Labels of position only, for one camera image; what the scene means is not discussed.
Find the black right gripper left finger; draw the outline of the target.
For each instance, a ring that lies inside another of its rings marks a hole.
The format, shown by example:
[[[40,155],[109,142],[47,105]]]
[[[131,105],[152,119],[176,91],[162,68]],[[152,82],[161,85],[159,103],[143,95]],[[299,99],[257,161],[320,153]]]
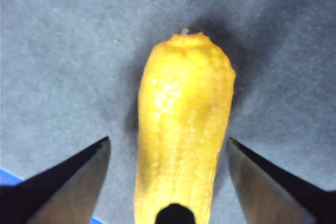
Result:
[[[106,136],[14,186],[1,186],[1,223],[89,223],[110,160]]]

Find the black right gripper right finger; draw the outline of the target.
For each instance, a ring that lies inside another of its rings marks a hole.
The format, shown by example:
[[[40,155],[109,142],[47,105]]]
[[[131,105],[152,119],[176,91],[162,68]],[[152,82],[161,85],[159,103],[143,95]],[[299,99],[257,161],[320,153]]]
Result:
[[[226,141],[226,157],[247,223],[335,223],[335,191],[280,168],[234,138]]]

